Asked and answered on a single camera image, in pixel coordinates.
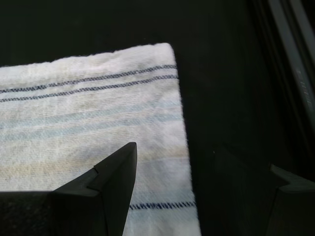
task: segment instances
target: dark background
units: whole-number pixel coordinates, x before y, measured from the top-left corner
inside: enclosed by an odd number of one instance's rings
[[[217,145],[293,168],[245,0],[21,1],[2,3],[0,22],[0,66],[172,45],[203,235],[224,224],[209,200]]]

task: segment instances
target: white towel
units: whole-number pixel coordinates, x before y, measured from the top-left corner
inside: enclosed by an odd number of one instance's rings
[[[0,190],[54,190],[128,142],[125,236],[198,236],[176,63],[168,44],[0,68]]]

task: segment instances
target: striped towel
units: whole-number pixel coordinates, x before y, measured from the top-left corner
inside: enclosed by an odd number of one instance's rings
[[[54,190],[128,142],[125,236],[198,236],[176,63],[168,44],[0,68],[0,190]]]

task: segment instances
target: towel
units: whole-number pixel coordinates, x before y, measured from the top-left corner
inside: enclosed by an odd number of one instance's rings
[[[54,190],[128,142],[125,236],[198,236],[169,44],[0,68],[0,191]]]

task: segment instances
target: light blue stripe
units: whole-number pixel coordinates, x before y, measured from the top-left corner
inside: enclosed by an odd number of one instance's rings
[[[52,117],[45,117],[45,118],[33,118],[33,119],[23,119],[23,120],[8,120],[0,122],[0,130],[5,128],[15,128],[21,126],[35,126],[35,125],[48,125],[54,123],[61,123],[61,122],[69,122],[69,121],[76,121],[88,118],[97,118],[97,117],[104,117],[104,116],[111,116],[116,115],[119,113],[126,113],[126,112],[140,112],[144,109],[150,108],[175,108],[180,107],[181,103],[179,101],[150,101],[146,103],[136,104],[136,105],[129,105],[129,106],[117,106],[112,109],[107,110],[99,110],[99,111],[91,111],[91,112],[79,112],[79,113],[72,113],[67,115],[59,115],[59,116],[52,116]]]
[[[20,132],[15,134],[8,134],[0,136],[0,142],[10,142],[10,141],[21,141],[21,140],[31,140],[31,139],[47,139],[57,136],[80,134],[89,131],[98,131],[100,129],[107,129],[113,127],[121,126],[132,126],[132,125],[144,125],[148,123],[157,122],[167,122],[181,120],[181,114],[156,114],[155,116],[144,117],[144,118],[131,118],[122,119],[111,122],[101,122],[96,124],[88,124],[85,126],[75,126],[64,129],[46,130],[42,129],[35,132]]]

